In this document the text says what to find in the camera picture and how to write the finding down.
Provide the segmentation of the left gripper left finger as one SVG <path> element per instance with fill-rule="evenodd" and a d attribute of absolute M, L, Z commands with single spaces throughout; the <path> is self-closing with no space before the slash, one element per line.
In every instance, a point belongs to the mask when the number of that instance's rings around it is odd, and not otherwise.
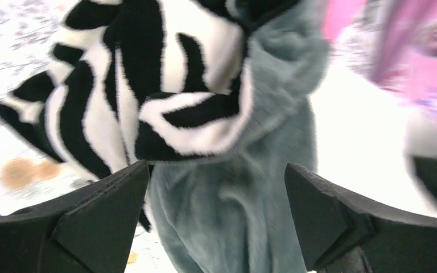
<path fill-rule="evenodd" d="M 148 181 L 147 164 L 137 162 L 0 216 L 0 273 L 124 272 Z"/>

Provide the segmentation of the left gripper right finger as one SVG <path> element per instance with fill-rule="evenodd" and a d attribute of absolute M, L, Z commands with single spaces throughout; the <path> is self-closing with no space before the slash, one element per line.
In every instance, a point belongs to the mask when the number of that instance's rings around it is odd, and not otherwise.
<path fill-rule="evenodd" d="M 288 164 L 285 186 L 306 268 L 437 272 L 437 218 L 394 208 Z"/>

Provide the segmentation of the white pillow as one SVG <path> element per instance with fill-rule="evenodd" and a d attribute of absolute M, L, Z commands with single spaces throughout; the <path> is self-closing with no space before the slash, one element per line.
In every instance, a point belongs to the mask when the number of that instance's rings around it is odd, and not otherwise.
<path fill-rule="evenodd" d="M 413 176 L 406 153 L 410 106 L 336 61 L 310 101 L 318 175 L 380 203 L 437 218 L 437 201 Z"/>

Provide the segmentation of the grey plush pillowcase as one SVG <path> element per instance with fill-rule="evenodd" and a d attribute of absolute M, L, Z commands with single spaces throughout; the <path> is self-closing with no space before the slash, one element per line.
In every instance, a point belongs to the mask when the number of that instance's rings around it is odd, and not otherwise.
<path fill-rule="evenodd" d="M 87 180 L 147 161 L 177 272 L 306 272 L 283 176 L 327 59 L 314 1 L 80 1 L 0 118 Z"/>

